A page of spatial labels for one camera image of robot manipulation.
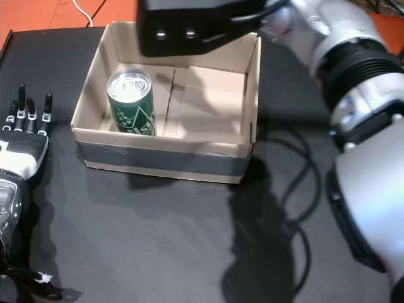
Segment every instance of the green can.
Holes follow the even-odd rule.
[[[155,135],[152,80],[140,69],[127,69],[108,81],[112,115],[124,133]]]

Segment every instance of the silver robotic arm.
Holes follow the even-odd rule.
[[[28,180],[37,174],[44,161],[52,115],[52,94],[45,97],[42,122],[31,98],[25,98],[25,85],[12,102],[6,123],[0,130],[0,275],[39,297],[61,300],[61,291],[51,283],[52,276],[33,271],[20,262],[13,234],[21,231],[21,220],[31,203]]]
[[[263,30],[305,64],[342,154],[328,178],[353,256],[389,275],[404,302],[404,70],[368,15],[343,0],[291,0]]]

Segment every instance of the cardboard flap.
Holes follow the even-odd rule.
[[[258,98],[259,98],[259,62],[261,60],[261,38],[257,38],[254,54],[248,70],[246,83],[246,112],[248,125],[245,125],[245,132],[250,135],[250,142],[254,143],[257,137],[257,118],[258,118]]]
[[[171,86],[169,110],[164,126],[164,137],[176,138],[179,119],[181,117],[181,104],[184,99],[185,84],[187,81],[187,68],[176,68]]]
[[[177,137],[241,144],[244,74],[191,66]]]

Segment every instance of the black table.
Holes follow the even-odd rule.
[[[283,127],[302,134],[321,177],[338,152],[321,96],[288,50],[263,41],[259,130],[270,140],[259,140],[243,184],[175,181],[83,164],[69,123],[102,31],[16,33],[0,69],[3,120],[20,82],[40,110],[45,93],[54,93],[57,124],[33,192],[30,261],[66,288],[65,302],[388,301],[386,277],[351,258],[324,194],[302,224],[311,267],[304,288],[292,294],[307,256],[285,220],[308,209],[318,183],[309,169],[280,206],[307,161],[291,149],[304,142]],[[7,279],[0,288],[0,300],[29,302]]]

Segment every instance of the robotic arm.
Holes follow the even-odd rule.
[[[44,161],[52,116],[52,94],[45,97],[42,122],[37,129],[35,104],[25,98],[25,85],[18,90],[18,101],[11,104],[6,124],[0,130],[0,275],[39,297],[61,300],[61,291],[51,283],[52,276],[27,268],[15,261],[13,233],[30,205],[30,186]]]
[[[354,258],[388,272],[404,302],[404,69],[368,15],[344,0],[141,0],[146,56],[202,54],[263,29],[305,64],[342,154],[327,180]]]

